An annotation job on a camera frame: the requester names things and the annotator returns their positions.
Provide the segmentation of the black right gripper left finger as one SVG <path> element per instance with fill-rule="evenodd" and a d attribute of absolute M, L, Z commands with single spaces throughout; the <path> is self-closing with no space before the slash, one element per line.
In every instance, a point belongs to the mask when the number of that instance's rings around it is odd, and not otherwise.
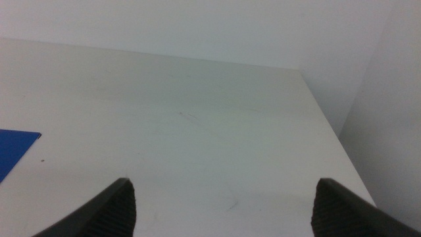
<path fill-rule="evenodd" d="M 93 199 L 37 236 L 125 236 L 134 235 L 136 197 L 128 178 L 119 178 Z"/>

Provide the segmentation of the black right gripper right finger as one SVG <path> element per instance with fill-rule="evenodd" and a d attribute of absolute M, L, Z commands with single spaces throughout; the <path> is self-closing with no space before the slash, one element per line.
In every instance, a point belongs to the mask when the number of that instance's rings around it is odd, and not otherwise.
<path fill-rule="evenodd" d="M 316 237 L 420 237 L 332 178 L 318 181 L 311 227 Z"/>

